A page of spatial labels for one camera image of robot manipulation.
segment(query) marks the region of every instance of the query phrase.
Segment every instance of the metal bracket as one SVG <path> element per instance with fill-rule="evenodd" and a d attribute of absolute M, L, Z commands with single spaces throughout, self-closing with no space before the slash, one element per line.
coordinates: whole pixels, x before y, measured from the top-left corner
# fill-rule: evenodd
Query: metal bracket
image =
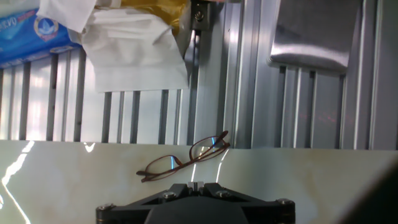
<path fill-rule="evenodd" d="M 192 0 L 191 6 L 191 29 L 206 31 L 210 30 L 210 2 Z"/>

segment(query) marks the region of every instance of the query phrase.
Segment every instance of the stainless steel plate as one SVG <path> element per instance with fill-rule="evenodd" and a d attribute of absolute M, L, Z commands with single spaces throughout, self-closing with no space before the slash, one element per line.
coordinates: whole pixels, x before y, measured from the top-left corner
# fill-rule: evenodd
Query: stainless steel plate
<path fill-rule="evenodd" d="M 359 0 L 280 0 L 271 62 L 345 73 Z"/>

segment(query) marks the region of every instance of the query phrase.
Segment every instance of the eyeglasses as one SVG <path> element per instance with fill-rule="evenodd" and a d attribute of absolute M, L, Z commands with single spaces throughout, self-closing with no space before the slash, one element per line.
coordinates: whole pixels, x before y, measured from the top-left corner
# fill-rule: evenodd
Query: eyeglasses
<path fill-rule="evenodd" d="M 195 143 L 189 150 L 190 160 L 186 163 L 182 163 L 180 159 L 173 155 L 162 156 L 148 164 L 148 166 L 145 168 L 145 171 L 138 171 L 136 174 L 145 176 L 141 180 L 142 183 L 147 181 L 160 180 L 169 177 L 175 174 L 180 169 L 190 166 L 196 162 L 207 161 L 216 156 L 219 156 L 220 154 L 225 152 L 227 148 L 230 147 L 230 144 L 223 140 L 227 134 L 228 131 L 224 131 L 220 134 L 220 136 L 208 137 Z M 164 169 L 164 162 L 168 162 L 169 159 L 171 160 L 171 169 L 164 172 L 155 171 L 156 167 Z"/>

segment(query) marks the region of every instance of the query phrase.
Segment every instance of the metal panel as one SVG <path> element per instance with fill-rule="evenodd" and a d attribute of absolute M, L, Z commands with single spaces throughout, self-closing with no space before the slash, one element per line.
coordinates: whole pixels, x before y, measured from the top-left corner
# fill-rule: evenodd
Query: metal panel
<path fill-rule="evenodd" d="M 32 62 L 30 69 L 29 107 L 27 110 L 27 140 L 46 140 L 50 75 L 51 57 Z"/>
<path fill-rule="evenodd" d="M 358 93 L 358 68 L 359 68 L 359 48 L 361 42 L 361 13 L 358 13 L 355 30 L 353 47 L 349 57 L 347 73 L 344 79 L 343 89 L 343 111 L 341 112 L 341 148 L 354 148 L 354 130 L 355 130 L 355 113 L 356 99 Z"/>
<path fill-rule="evenodd" d="M 178 90 L 169 91 L 169 100 L 167 101 L 167 120 L 166 120 L 166 133 L 165 133 L 165 144 L 175 144 L 175 131 L 176 131 L 176 120 L 177 111 L 177 97 Z"/>
<path fill-rule="evenodd" d="M 345 73 L 359 0 L 280 0 L 272 62 Z"/>
<path fill-rule="evenodd" d="M 397 149 L 398 1 L 380 0 L 377 12 L 371 149 Z"/>
<path fill-rule="evenodd" d="M 119 118 L 122 118 L 121 112 L 123 112 L 123 105 L 121 105 L 121 102 L 124 103 L 124 100 L 122 99 L 122 93 L 121 92 L 115 92 L 112 93 L 112 103 L 111 103 L 111 119 L 109 123 L 109 142 L 110 143 L 120 143 L 118 141 L 120 134 L 119 130 Z"/>
<path fill-rule="evenodd" d="M 278 68 L 269 67 L 267 58 L 274 29 L 278 1 L 266 0 L 261 5 L 256 92 L 252 127 L 252 148 L 280 147 L 285 76 Z"/>
<path fill-rule="evenodd" d="M 225 103 L 223 114 L 223 130 L 227 130 L 230 134 L 226 137 L 228 142 L 233 142 L 235 130 L 235 109 L 236 109 L 236 87 L 238 84 L 238 54 L 241 33 L 241 5 L 240 4 L 226 4 L 224 32 L 225 46 L 223 49 L 223 56 L 226 57 L 225 68 Z"/>
<path fill-rule="evenodd" d="M 297 78 L 298 70 L 288 69 L 285 76 L 284 107 L 282 118 L 281 147 L 293 147 L 294 145 L 294 123 L 297 100 Z"/>
<path fill-rule="evenodd" d="M 30 80 L 29 63 L 23 71 L 6 69 L 0 139 L 25 139 L 27 125 L 35 140 L 186 145 L 224 129 L 240 148 L 395 149 L 396 5 L 379 2 L 375 35 L 377 1 L 364 1 L 343 78 L 266 64 L 279 3 L 213 3 L 212 33 L 193 32 L 185 55 L 191 90 L 108 93 L 106 99 L 95 92 L 93 66 L 82 50 L 59 55 L 58 64 L 54 57 L 52 67 L 51 58 L 32 63 Z"/>
<path fill-rule="evenodd" d="M 139 103 L 137 143 L 157 144 L 159 140 L 162 91 L 142 91 Z"/>
<path fill-rule="evenodd" d="M 83 142 L 101 142 L 102 140 L 104 96 L 104 93 L 95 92 L 94 67 L 87 59 L 81 121 L 81 141 Z"/>
<path fill-rule="evenodd" d="M 251 147 L 261 1 L 244 1 L 233 146 Z"/>
<path fill-rule="evenodd" d="M 336 74 L 315 77 L 311 148 L 340 147 L 342 79 Z"/>
<path fill-rule="evenodd" d="M 356 96 L 355 139 L 353 149 L 369 149 L 376 9 L 376 0 L 364 1 L 359 50 L 358 93 Z"/>
<path fill-rule="evenodd" d="M 19 140 L 19 128 L 21 125 L 21 106 L 22 106 L 22 86 L 24 84 L 24 66 L 18 65 L 15 68 L 13 78 L 13 94 L 12 94 L 12 108 L 10 113 L 11 119 L 11 140 Z"/>
<path fill-rule="evenodd" d="M 130 143 L 133 92 L 124 92 L 121 143 Z"/>
<path fill-rule="evenodd" d="M 213 28 L 211 32 L 201 33 L 194 142 L 219 134 L 216 130 L 223 50 L 219 43 L 224 39 L 225 8 L 212 9 L 215 15 Z"/>
<path fill-rule="evenodd" d="M 55 111 L 53 141 L 65 141 L 65 122 L 63 121 L 68 103 L 67 90 L 70 77 L 71 52 L 63 53 L 58 56 L 57 68 L 57 90 L 55 91 Z"/>
<path fill-rule="evenodd" d="M 313 102 L 313 75 L 300 69 L 297 78 L 297 99 L 294 121 L 294 148 L 311 147 L 311 123 Z"/>
<path fill-rule="evenodd" d="M 189 114 L 189 90 L 178 90 L 177 91 L 177 139 L 175 143 L 177 145 L 187 145 L 188 139 L 188 114 Z"/>
<path fill-rule="evenodd" d="M 1 94 L 1 116 L 0 116 L 0 139 L 10 139 L 12 121 L 12 95 L 14 88 L 14 68 L 3 70 L 2 94 Z"/>
<path fill-rule="evenodd" d="M 74 50 L 71 52 L 70 67 L 65 70 L 65 95 L 62 111 L 62 141 L 73 141 L 73 135 L 75 133 L 80 51 L 81 50 Z M 62 85 L 62 78 L 59 78 L 58 80 Z"/>

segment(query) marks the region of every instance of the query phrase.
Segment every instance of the brown eyeglass frame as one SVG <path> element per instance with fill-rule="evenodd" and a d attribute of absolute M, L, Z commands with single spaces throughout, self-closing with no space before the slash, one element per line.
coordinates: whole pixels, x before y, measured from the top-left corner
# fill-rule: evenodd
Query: brown eyeglass frame
<path fill-rule="evenodd" d="M 141 180 L 141 182 L 142 183 L 144 183 L 144 182 L 148 182 L 148 181 L 156 181 L 156 180 L 161 180 L 161 179 L 164 179 L 164 178 L 166 178 L 166 177 L 169 177 L 169 176 L 171 176 L 171 175 L 173 175 L 173 174 L 175 174 L 177 171 L 179 171 L 180 169 L 183 169 L 183 168 L 185 168 L 185 167 L 188 167 L 188 166 L 190 166 L 190 165 L 192 165 L 192 164 L 194 164 L 194 163 L 196 163 L 196 162 L 203 162 L 203 161 L 207 161 L 207 160 L 209 160 L 209 159 L 212 159 L 212 158 L 214 158 L 214 157 L 217 157 L 217 156 L 219 156 L 220 154 L 222 154 L 223 152 L 225 152 L 225 150 L 227 150 L 227 148 L 229 148 L 230 147 L 230 144 L 229 143 L 227 143 L 227 142 L 225 142 L 224 141 L 224 138 L 225 138 L 225 136 L 228 134 L 228 131 L 223 131 L 221 134 L 220 134 L 220 136 L 211 136 L 211 137 L 207 137 L 207 138 L 205 138 L 205 139 L 202 139 L 202 140 L 200 140 L 200 141 L 198 141 L 198 142 L 196 142 L 193 146 L 191 146 L 191 148 L 189 149 L 189 161 L 188 162 L 186 162 L 186 163 L 182 163 L 176 156 L 173 156 L 173 155 L 166 155 L 166 156 L 162 156 L 162 157 L 160 157 L 160 158 L 158 158 L 158 159 L 155 159 L 154 161 L 152 161 L 152 162 L 150 162 L 150 164 L 148 164 L 148 166 L 145 168 L 145 171 L 138 171 L 136 174 L 137 175 L 143 175 L 143 176 L 145 176 L 142 180 Z M 192 149 L 197 145 L 197 144 L 199 144 L 199 143 L 201 143 L 201 142 L 203 142 L 203 141 L 205 141 L 205 140 L 207 140 L 207 139 L 211 139 L 211 138 L 217 138 L 217 140 L 213 143 L 213 145 L 212 146 L 210 146 L 205 152 L 203 152 L 202 154 L 204 155 L 204 156 L 198 156 L 198 157 L 193 157 L 192 156 Z M 206 154 L 207 152 L 209 152 L 210 150 L 212 150 L 217 144 L 219 144 L 219 143 L 223 143 L 223 146 L 221 147 L 221 148 L 219 148 L 219 149 L 217 149 L 217 150 L 215 150 L 215 151 L 213 151 L 213 152 L 211 152 L 211 153 L 209 153 L 209 154 Z M 174 169 L 170 169 L 170 170 L 168 170 L 168 171 L 165 171 L 165 172 L 162 172 L 162 173 L 151 173 L 151 172 L 148 172 L 148 169 L 149 169 L 149 167 L 150 167 L 150 165 L 152 165 L 153 163 L 155 163 L 155 162 L 157 162 L 157 161 L 159 161 L 159 160 L 161 160 L 161 159 L 163 159 L 163 158 L 166 158 L 166 157 L 171 157 L 171 158 L 173 158 L 174 159 L 174 161 L 177 163 L 177 167 L 176 168 L 174 168 Z"/>

